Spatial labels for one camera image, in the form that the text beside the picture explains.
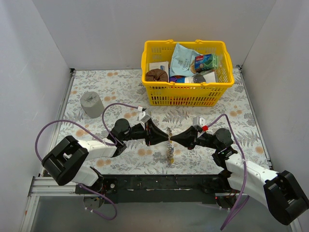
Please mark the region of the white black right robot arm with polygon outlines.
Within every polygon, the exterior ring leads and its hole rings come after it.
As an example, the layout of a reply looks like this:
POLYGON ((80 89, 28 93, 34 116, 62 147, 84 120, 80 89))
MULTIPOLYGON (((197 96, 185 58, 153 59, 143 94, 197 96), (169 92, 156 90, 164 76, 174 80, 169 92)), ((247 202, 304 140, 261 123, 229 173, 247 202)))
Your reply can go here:
POLYGON ((289 171, 276 172, 251 161, 245 161, 232 148, 230 130, 220 128, 214 134, 203 133, 191 126, 171 140, 193 149, 202 146, 215 149, 212 157, 223 170, 218 185, 224 192, 232 189, 244 193, 263 204, 281 224, 289 225, 309 208, 309 200, 289 171))

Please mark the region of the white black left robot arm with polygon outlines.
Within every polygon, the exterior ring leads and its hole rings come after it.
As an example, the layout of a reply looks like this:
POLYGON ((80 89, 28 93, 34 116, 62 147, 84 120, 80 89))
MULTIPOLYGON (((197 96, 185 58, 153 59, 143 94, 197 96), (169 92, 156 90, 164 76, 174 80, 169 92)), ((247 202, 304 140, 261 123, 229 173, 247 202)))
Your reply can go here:
POLYGON ((144 125, 139 123, 131 127, 126 119, 121 118, 115 122, 111 134, 102 141, 83 141, 66 136, 42 159, 42 166, 60 186, 72 181, 86 185, 92 193, 98 193, 103 187, 100 173, 83 166, 83 163, 101 157, 117 157, 126 150, 125 141, 141 139, 150 146, 166 142, 169 136, 151 119, 144 125))

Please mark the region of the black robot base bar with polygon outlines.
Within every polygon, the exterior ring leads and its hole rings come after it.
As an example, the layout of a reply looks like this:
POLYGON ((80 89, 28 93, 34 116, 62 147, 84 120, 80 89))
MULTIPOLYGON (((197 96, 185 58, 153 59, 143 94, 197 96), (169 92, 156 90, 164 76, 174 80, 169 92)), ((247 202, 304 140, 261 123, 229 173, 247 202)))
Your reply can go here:
POLYGON ((196 202, 232 207, 238 190, 228 188, 218 174, 109 174, 91 190, 114 203, 196 202))

